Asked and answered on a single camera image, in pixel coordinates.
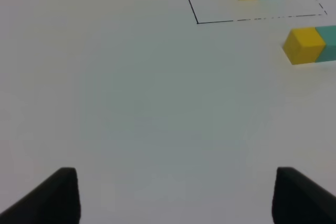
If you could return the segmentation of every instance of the yellow block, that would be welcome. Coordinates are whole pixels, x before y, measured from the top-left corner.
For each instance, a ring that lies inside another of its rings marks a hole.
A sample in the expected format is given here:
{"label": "yellow block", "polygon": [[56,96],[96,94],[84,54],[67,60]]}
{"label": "yellow block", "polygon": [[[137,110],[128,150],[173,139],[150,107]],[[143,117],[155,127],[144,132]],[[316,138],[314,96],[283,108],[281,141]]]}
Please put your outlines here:
{"label": "yellow block", "polygon": [[314,27],[292,29],[284,44],[284,51],[293,65],[315,62],[325,42]]}

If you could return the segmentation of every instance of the cube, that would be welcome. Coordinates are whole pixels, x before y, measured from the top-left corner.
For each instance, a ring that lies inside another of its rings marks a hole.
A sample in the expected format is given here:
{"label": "cube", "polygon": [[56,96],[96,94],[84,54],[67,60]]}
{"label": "cube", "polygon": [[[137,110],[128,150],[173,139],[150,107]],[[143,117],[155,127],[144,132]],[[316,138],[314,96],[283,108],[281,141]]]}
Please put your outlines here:
{"label": "cube", "polygon": [[293,65],[315,62],[325,48],[325,42],[314,27],[292,29],[284,51]]}
{"label": "cube", "polygon": [[336,60],[336,26],[316,27],[316,31],[326,43],[316,62]]}

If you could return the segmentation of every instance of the teal block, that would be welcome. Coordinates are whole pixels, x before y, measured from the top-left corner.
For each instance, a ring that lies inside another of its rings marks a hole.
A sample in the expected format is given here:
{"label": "teal block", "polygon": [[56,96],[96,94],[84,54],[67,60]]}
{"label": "teal block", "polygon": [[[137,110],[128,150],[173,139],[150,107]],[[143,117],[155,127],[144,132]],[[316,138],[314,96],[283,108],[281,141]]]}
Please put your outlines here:
{"label": "teal block", "polygon": [[321,26],[316,30],[326,43],[316,62],[336,60],[336,26]]}

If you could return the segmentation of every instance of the white table surface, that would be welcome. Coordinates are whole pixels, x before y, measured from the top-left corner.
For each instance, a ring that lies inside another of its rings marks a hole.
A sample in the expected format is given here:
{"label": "white table surface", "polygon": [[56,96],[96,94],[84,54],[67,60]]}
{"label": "white table surface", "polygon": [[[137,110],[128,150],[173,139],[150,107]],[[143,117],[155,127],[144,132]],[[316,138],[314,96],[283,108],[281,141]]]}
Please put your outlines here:
{"label": "white table surface", "polygon": [[197,25],[188,0],[0,0],[0,210],[62,166],[82,224],[271,224],[278,166],[336,194],[336,62],[281,49],[336,24],[320,1]]}

